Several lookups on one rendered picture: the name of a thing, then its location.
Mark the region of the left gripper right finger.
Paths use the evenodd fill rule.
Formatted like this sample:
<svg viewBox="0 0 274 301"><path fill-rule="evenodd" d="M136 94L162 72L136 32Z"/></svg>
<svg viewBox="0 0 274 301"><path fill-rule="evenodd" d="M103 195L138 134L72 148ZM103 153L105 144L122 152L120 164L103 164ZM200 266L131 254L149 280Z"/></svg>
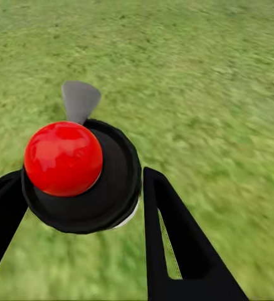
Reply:
<svg viewBox="0 0 274 301"><path fill-rule="evenodd" d="M249 301L161 172L143 168L147 301ZM181 280L167 274L160 210Z"/></svg>

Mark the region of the pesticide atomizer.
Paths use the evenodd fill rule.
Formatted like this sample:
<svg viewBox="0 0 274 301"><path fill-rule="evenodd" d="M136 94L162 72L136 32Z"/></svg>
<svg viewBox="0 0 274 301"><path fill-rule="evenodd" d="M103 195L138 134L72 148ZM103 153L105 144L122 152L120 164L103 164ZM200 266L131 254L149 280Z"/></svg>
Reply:
<svg viewBox="0 0 274 301"><path fill-rule="evenodd" d="M29 140L21 169L28 207L63 233L92 234L121 227L139 206L143 167L118 128L90 114L102 99L92 85L61 86L68 121L50 123Z"/></svg>

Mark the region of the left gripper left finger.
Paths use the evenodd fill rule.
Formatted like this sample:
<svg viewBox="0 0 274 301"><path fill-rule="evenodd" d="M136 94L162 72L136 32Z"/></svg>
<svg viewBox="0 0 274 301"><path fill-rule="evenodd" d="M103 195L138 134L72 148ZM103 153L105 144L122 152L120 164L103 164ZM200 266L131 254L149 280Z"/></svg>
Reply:
<svg viewBox="0 0 274 301"><path fill-rule="evenodd" d="M13 171L0 178L0 261L28 209L21 172Z"/></svg>

